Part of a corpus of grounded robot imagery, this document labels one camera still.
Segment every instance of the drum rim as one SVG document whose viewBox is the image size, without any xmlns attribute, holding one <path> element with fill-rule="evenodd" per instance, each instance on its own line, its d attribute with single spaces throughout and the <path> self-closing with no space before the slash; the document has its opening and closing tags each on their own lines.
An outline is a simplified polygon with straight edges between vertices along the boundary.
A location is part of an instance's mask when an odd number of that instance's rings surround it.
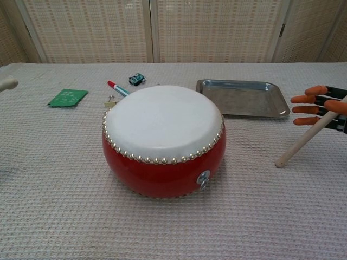
<svg viewBox="0 0 347 260">
<path fill-rule="evenodd" d="M 201 149 L 197 151 L 192 151 L 190 154 L 187 154 L 186 156 L 182 156 L 181 158 L 150 158 L 147 156 L 142 155 L 136 155 L 132 151 L 123 150 L 121 147 L 119 147 L 113 140 L 110 138 L 110 135 L 108 134 L 107 130 L 107 124 L 106 124 L 106 118 L 108 111 L 104 113 L 104 116 L 102 117 L 102 134 L 105 136 L 108 144 L 117 152 L 120 153 L 123 157 L 127 157 L 130 160 L 135 160 L 138 162 L 144 162 L 146 164 L 177 164 L 177 163 L 185 163 L 189 160 L 194 160 L 197 157 L 200 157 L 201 155 L 209 152 L 216 143 L 220 140 L 222 137 L 223 132 L 225 131 L 224 126 L 224 116 L 222 113 L 220 113 L 221 116 L 221 125 L 219 132 L 215 134 L 215 137 L 213 140 L 211 140 L 206 146 L 201 147 Z"/>
</svg>

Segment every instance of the marker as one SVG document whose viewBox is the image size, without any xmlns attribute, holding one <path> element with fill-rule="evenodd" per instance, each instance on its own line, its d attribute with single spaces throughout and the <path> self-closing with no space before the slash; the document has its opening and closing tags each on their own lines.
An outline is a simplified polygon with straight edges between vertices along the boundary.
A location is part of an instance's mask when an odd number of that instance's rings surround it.
<svg viewBox="0 0 347 260">
<path fill-rule="evenodd" d="M 115 84 L 112 81 L 108 81 L 107 84 L 113 88 L 115 91 L 117 91 L 118 93 L 120 93 L 123 96 L 128 96 L 130 93 L 128 91 L 126 91 L 124 88 L 122 88 L 121 86 Z"/>
</svg>

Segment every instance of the drum ring handle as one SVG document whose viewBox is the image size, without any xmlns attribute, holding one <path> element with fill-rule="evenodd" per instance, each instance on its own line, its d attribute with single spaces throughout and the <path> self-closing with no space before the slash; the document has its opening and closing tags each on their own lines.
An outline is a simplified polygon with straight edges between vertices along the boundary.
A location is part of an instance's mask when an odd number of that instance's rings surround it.
<svg viewBox="0 0 347 260">
<path fill-rule="evenodd" d="M 197 177 L 196 183 L 200 185 L 200 190 L 204 190 L 207 186 L 207 183 L 209 181 L 209 177 L 210 177 L 211 171 L 210 170 L 206 170 L 203 171 L 199 177 Z"/>
</svg>

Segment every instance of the wooden stick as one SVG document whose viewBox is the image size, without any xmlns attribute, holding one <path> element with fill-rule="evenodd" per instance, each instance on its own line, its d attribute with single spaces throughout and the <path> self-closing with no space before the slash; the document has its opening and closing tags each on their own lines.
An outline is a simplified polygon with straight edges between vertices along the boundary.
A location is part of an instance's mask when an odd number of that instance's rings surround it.
<svg viewBox="0 0 347 260">
<path fill-rule="evenodd" d="M 18 81 L 16 79 L 12 79 L 12 78 L 7 78 L 4 80 L 0 81 L 0 92 L 4 91 L 5 89 L 13 89 L 15 87 L 17 87 L 18 85 Z"/>
<path fill-rule="evenodd" d="M 347 96 L 341 102 L 347 103 Z M 296 141 L 276 162 L 277 168 L 283 168 L 285 164 L 304 146 L 310 141 L 320 130 L 331 122 L 338 113 L 329 111 L 321 119 L 318 120 L 309 130 L 304 133 L 298 141 Z"/>
</svg>

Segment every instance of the drum head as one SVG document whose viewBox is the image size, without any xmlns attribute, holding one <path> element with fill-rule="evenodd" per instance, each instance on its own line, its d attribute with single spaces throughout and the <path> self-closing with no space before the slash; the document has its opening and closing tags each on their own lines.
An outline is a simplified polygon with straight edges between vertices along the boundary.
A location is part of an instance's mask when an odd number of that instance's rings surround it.
<svg viewBox="0 0 347 260">
<path fill-rule="evenodd" d="M 118 152 L 147 163 L 179 163 L 211 149 L 223 117 L 207 97 L 184 87 L 155 86 L 122 99 L 104 122 Z"/>
</svg>

